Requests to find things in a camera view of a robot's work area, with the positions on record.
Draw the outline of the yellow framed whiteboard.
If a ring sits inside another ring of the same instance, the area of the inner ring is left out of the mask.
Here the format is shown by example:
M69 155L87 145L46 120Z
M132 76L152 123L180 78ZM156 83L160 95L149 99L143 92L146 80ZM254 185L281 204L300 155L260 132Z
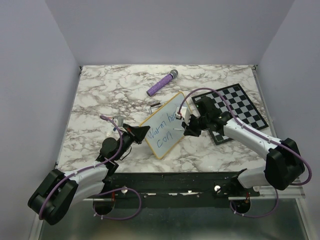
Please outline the yellow framed whiteboard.
M140 126L150 126L145 141L157 159L162 159L181 139L184 138L182 121L176 119L176 109L185 99L183 92L178 92L162 107L146 118Z

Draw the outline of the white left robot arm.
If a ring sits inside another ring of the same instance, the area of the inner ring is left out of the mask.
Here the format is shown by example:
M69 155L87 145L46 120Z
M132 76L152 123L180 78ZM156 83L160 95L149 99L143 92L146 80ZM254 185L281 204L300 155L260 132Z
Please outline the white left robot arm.
M92 165L69 172L53 169L48 173L27 202L40 220L55 225L72 205L94 195L104 198L110 194L111 185L105 179L115 173L117 161L131 145L141 144L150 130L150 126L123 127L119 139L108 137L102 142Z

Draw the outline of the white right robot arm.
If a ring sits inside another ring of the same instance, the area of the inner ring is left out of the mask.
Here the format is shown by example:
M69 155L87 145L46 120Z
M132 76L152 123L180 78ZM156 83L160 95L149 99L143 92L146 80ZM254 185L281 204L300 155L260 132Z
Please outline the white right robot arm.
M294 140L281 140L256 130L231 112L221 111L209 97L198 100L196 106L199 116L192 114L188 107L176 109L175 115L182 121L185 136L199 137L202 131L211 130L240 142L265 160L264 167L237 172L219 191L236 196L256 186L272 186L283 191L305 171Z

